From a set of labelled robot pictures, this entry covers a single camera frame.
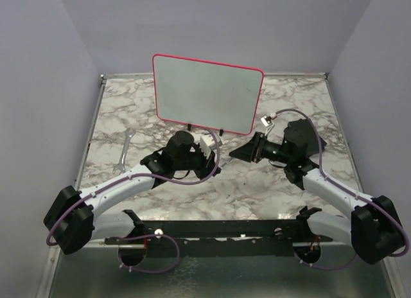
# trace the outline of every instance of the marble table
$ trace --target marble table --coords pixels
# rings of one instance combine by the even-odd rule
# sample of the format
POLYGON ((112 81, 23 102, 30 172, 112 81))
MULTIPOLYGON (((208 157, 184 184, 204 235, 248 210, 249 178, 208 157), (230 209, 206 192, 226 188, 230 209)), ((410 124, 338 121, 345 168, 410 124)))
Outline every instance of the marble table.
MULTIPOLYGON (((255 131, 265 130, 260 122, 262 116, 284 108, 300 109, 312 118, 328 143, 324 169, 358 189, 324 79, 266 76, 251 135, 224 133, 222 136, 221 174, 197 186, 163 184, 129 198, 107 213, 133 209, 143 220, 287 219, 295 217, 302 207, 308 205, 341 215, 321 198, 290 184, 283 171, 271 166, 267 160, 250 164, 231 160, 228 156, 231 150, 249 141, 255 131)), ((299 118, 297 114, 280 116, 270 140, 280 143, 287 122, 299 118)), ((156 116, 152 78, 108 79, 80 188, 113 178, 113 165, 118 162, 124 131, 128 127, 137 132, 128 149, 126 170, 165 146, 176 131, 186 130, 184 125, 161 121, 156 116)), ((196 140, 202 132, 199 128, 192 130, 196 140)), ((193 174, 187 178, 188 181, 195 179, 193 174)))

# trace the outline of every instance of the wall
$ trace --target wall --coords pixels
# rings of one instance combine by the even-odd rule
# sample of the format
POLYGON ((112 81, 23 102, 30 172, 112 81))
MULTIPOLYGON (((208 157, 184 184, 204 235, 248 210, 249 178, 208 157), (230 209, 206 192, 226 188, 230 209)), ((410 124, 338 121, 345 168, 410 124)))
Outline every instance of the wall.
POLYGON ((101 73, 152 72, 167 53, 330 71, 370 0, 62 0, 101 73))
POLYGON ((99 73, 60 0, 0 0, 0 297, 34 297, 42 218, 80 165, 99 73))
MULTIPOLYGON (((329 79, 364 190, 411 234, 411 0, 372 0, 329 79)), ((411 297, 411 254, 397 262, 411 297)))

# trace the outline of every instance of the red border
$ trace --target red border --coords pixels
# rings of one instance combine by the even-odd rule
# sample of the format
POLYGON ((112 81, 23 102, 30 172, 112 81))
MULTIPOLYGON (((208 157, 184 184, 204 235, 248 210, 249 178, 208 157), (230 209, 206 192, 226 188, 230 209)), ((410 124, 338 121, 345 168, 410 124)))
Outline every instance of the red border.
MULTIPOLYGON (((155 88, 155 68, 154 68, 154 58, 156 56, 162 56, 162 57, 170 57, 170 58, 177 58, 177 59, 184 59, 184 60, 190 60, 193 62, 204 62, 207 64, 214 64, 214 65, 221 65, 221 66, 227 66, 227 67, 234 67, 234 68, 241 68, 241 69, 247 69, 247 70, 254 70, 254 71, 259 71, 262 75, 261 77, 261 84, 259 86, 259 92, 258 92, 258 97, 257 97, 257 103, 256 103, 256 109, 254 110, 254 117, 252 118, 252 123, 251 123, 251 129, 249 133, 239 133, 239 132, 234 132, 234 131, 230 131, 230 130, 224 130, 224 132, 231 132, 231 133, 235 133, 235 134, 243 134, 245 136, 249 135, 252 132, 252 127, 254 126, 254 120, 256 117, 256 112, 257 112, 257 107, 258 107, 258 101, 259 101, 259 96, 261 94, 261 88, 263 86, 263 80, 264 80, 264 72, 261 69, 258 68, 252 68, 252 67, 245 67, 245 66, 239 66, 239 65, 232 65, 232 64, 225 64, 223 62, 212 62, 210 60, 204 60, 204 59, 197 59, 197 58, 188 58, 188 57, 180 57, 180 56, 174 56, 174 55, 167 55, 167 54, 154 54, 153 58, 152 58, 152 64, 153 64, 153 77, 154 77, 154 94, 155 94, 155 111, 157 114, 157 117, 161 120, 165 120, 165 121, 171 121, 174 123, 182 123, 183 125, 188 125, 188 123, 184 123, 182 121, 175 121, 175 120, 169 120, 169 119, 163 119, 160 117, 159 115, 159 109, 157 108, 157 89, 155 88)), ((201 126, 201 125, 193 125, 194 127, 201 127, 201 128, 208 128, 206 126, 201 126)))

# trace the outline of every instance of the whiteboard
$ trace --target whiteboard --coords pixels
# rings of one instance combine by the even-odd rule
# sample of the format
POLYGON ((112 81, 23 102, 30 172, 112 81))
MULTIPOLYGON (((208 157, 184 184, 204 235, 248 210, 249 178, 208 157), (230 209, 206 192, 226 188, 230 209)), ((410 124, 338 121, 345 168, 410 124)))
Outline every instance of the whiteboard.
POLYGON ((153 56, 160 119, 250 134, 264 73, 171 55, 153 56))

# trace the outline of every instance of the metal tool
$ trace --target metal tool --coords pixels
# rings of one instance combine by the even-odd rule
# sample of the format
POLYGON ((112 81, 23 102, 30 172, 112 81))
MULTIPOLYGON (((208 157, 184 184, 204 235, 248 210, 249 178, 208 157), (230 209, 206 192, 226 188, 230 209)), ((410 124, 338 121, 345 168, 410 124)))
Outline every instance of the metal tool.
POLYGON ((118 161, 118 164, 116 164, 113 167, 113 174, 115 174, 117 170, 120 171, 120 174, 126 172, 125 162, 126 162, 127 150, 128 150, 128 146, 130 145, 131 138, 134 136, 134 134, 136 134, 136 131, 134 129, 127 128, 125 130, 126 140, 124 142, 123 150, 121 151, 120 160, 118 161))

